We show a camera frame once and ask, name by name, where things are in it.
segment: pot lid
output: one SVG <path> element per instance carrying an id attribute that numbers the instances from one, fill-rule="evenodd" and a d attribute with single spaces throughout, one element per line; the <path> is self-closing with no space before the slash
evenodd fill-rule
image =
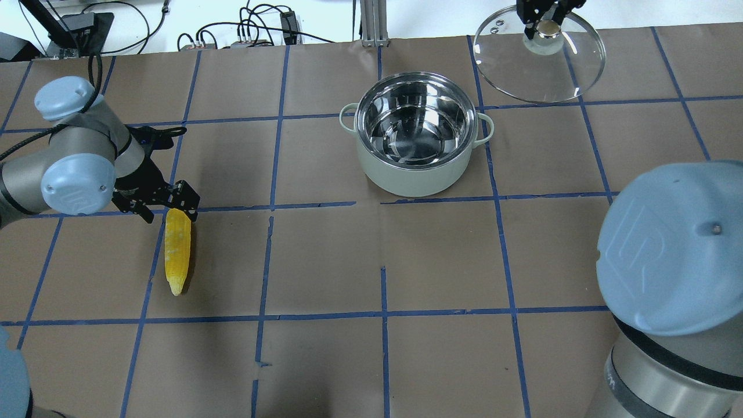
<path id="1" fill-rule="evenodd" d="M 529 39 L 516 6 L 485 19 L 475 35 L 475 62 L 496 89 L 530 103 L 555 103 L 580 96 L 601 76 L 606 50 L 583 18 L 569 13 L 561 25 L 543 19 Z"/>

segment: pot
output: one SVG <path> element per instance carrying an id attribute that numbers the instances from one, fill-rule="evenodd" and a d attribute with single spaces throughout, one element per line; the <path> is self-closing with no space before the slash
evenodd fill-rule
<path id="1" fill-rule="evenodd" d="M 353 129 L 343 123 L 350 109 L 356 109 Z M 405 197 L 432 195 L 454 184 L 472 150 L 488 142 L 495 129 L 459 86 L 428 72 L 380 80 L 359 103 L 344 106 L 338 118 L 357 139 L 359 162 L 369 179 Z M 489 132 L 480 140 L 478 119 Z"/>

